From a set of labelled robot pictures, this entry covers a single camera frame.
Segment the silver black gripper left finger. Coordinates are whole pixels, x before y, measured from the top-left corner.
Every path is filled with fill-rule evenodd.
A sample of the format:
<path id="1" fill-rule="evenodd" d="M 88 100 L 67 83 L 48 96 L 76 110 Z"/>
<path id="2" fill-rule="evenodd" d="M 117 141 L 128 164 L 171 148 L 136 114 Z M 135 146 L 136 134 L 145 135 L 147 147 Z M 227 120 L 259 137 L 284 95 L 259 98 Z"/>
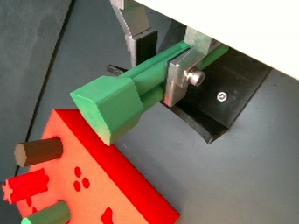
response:
<path id="1" fill-rule="evenodd" d="M 132 66 L 156 55 L 157 30 L 151 28 L 145 7 L 135 0 L 109 0 L 125 34 Z"/>

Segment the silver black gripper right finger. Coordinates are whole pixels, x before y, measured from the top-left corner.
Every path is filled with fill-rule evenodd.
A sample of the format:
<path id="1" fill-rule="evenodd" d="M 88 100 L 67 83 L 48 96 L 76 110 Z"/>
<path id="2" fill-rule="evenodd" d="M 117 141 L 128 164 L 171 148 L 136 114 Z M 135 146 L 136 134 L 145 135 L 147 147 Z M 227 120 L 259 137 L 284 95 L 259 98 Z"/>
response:
<path id="1" fill-rule="evenodd" d="M 167 81 L 163 102 L 168 107 L 185 96 L 189 84 L 200 82 L 199 64 L 211 48 L 211 37 L 191 27 L 185 29 L 184 41 L 187 49 L 168 62 Z"/>

